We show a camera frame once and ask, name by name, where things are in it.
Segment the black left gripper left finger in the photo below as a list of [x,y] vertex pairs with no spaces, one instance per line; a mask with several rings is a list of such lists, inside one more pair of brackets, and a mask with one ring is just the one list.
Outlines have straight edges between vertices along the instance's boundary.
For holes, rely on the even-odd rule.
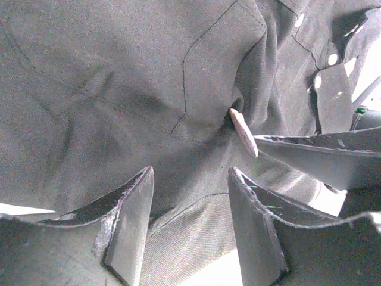
[[142,169],[55,220],[1,215],[2,285],[138,285],[154,192]]

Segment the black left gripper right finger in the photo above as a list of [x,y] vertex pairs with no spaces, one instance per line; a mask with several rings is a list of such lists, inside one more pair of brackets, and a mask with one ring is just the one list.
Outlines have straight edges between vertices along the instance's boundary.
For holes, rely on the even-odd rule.
[[235,167],[229,199],[243,285],[379,285],[380,213],[342,219]]

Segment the black button-up shirt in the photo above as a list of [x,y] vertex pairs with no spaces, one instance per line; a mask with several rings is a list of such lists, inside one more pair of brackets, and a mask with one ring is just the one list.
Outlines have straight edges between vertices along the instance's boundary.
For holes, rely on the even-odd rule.
[[352,131],[379,36],[379,1],[2,1],[1,201],[55,220],[152,167],[138,285],[237,250],[231,167],[334,217],[380,212],[378,188],[253,158],[229,114],[253,136]]

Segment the pink red round brooch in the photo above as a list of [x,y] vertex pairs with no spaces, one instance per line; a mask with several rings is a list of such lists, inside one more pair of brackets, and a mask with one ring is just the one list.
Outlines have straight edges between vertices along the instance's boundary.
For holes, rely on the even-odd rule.
[[238,133],[238,136],[240,137],[245,148],[253,158],[257,158],[259,154],[258,147],[252,132],[246,124],[243,114],[234,108],[229,109],[229,114]]

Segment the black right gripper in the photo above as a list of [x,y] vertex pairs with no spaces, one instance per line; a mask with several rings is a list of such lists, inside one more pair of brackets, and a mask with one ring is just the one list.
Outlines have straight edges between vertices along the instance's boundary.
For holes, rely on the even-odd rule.
[[380,185],[380,110],[358,107],[349,132],[255,135],[260,152],[338,190]]

